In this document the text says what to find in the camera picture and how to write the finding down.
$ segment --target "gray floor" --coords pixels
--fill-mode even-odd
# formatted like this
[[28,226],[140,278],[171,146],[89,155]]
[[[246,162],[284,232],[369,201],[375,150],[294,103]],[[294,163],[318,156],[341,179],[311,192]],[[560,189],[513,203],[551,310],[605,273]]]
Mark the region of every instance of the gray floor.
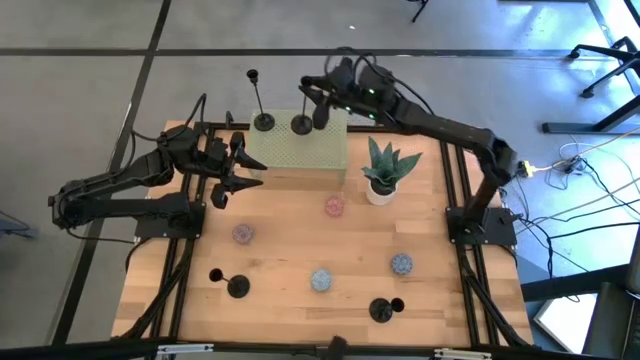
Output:
[[[146,48],[161,1],[4,0],[0,2],[0,47]],[[601,4],[607,20],[620,11]],[[504,3],[494,0],[432,0],[414,25],[416,4],[404,1],[174,0],[160,39],[161,48],[361,48],[569,49],[576,43],[605,45],[588,5],[582,3]],[[614,27],[616,36],[626,34]],[[544,167],[558,159],[571,138],[543,135],[546,121],[595,122],[633,96],[616,77],[585,100],[577,94],[616,66],[600,57],[568,63],[561,58],[406,58],[379,62],[406,80],[437,114],[489,127],[514,147],[521,159]],[[48,341],[52,320],[77,256],[79,242],[50,222],[46,197],[65,181],[104,171],[125,117],[140,70],[140,57],[0,57],[0,207],[40,230],[40,237],[0,239],[0,348]],[[207,119],[231,111],[246,121],[256,107],[244,73],[261,72],[265,107],[298,108],[302,75],[320,74],[320,57],[163,57],[156,58],[135,128],[160,131],[166,120],[183,119],[202,92],[208,93]],[[599,143],[608,137],[580,136]],[[637,141],[607,147],[640,164]],[[139,144],[138,153],[150,149]],[[606,153],[589,160],[609,188],[630,181],[622,163]],[[543,174],[522,182],[532,217],[552,214],[604,194],[589,176],[572,177],[559,191]],[[522,206],[507,187],[506,202]],[[139,197],[136,190],[121,197]],[[635,189],[621,197],[633,200]],[[611,204],[604,200],[589,209]],[[550,234],[594,224],[632,221],[623,210],[570,224],[544,223]],[[103,236],[130,239],[133,222],[107,221]],[[588,269],[628,260],[634,227],[594,231],[558,239],[557,251]],[[100,244],[83,293],[70,341],[106,339],[124,279],[127,245]],[[546,250],[531,234],[519,237],[518,254],[546,268]],[[555,259],[555,274],[580,271]]]

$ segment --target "blue ball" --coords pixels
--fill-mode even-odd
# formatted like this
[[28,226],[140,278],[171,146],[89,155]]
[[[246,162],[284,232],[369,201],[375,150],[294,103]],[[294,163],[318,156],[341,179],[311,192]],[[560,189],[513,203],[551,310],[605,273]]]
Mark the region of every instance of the blue ball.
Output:
[[413,260],[407,254],[398,254],[391,260],[391,268],[398,275],[407,275],[413,269]]
[[327,291],[331,287],[331,273],[329,270],[316,270],[311,275],[311,287],[315,291]]

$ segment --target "potted plant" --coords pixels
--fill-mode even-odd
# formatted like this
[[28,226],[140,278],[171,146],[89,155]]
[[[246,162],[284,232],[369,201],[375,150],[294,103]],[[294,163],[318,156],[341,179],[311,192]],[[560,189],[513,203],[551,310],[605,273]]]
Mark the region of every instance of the potted plant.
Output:
[[369,137],[369,155],[371,168],[362,168],[364,176],[369,179],[367,199],[373,205],[385,205],[395,196],[398,181],[413,170],[422,153],[400,159],[400,150],[393,151],[391,143],[387,144],[384,152],[380,152],[378,144]]

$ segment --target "white pot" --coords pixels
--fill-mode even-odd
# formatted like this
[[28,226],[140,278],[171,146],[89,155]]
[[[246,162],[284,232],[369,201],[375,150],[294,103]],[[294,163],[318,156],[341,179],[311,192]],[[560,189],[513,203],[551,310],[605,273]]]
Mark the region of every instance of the white pot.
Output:
[[391,202],[391,200],[393,200],[393,198],[396,196],[396,192],[398,192],[397,185],[396,191],[392,192],[391,194],[379,195],[375,191],[373,191],[373,188],[371,187],[371,181],[369,181],[369,187],[367,188],[367,199],[369,199],[369,202],[373,205],[386,205]]

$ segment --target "succulent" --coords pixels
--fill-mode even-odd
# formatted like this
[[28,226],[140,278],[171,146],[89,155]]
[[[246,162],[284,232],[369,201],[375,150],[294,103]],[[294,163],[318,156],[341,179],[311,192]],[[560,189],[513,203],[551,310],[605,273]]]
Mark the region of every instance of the succulent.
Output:
[[422,153],[400,159],[400,150],[393,151],[391,143],[380,152],[378,144],[369,137],[371,168],[363,167],[364,176],[371,180],[371,187],[379,195],[389,195],[396,190],[396,184],[407,176],[418,163]]

